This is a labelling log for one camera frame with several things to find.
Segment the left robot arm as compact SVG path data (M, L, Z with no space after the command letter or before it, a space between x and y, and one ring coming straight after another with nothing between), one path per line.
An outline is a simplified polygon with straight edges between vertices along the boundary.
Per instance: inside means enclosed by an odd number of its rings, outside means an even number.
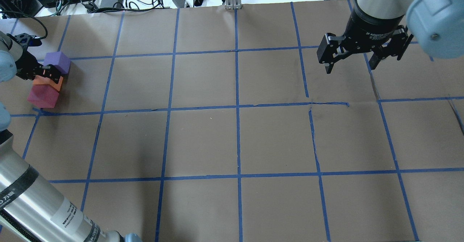
M41 39L1 33L1 81L47 77L59 83L61 65L43 66L28 47ZM27 242L140 242L135 233L103 231L13 149L10 113L1 105L1 225Z

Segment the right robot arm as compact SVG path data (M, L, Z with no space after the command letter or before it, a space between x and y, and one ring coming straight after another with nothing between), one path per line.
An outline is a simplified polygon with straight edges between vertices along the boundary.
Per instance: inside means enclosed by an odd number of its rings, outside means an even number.
M433 58L463 56L464 0L353 0L345 32L326 33L318 62L331 73L339 60L371 52L370 69L387 57L401 60L416 39Z

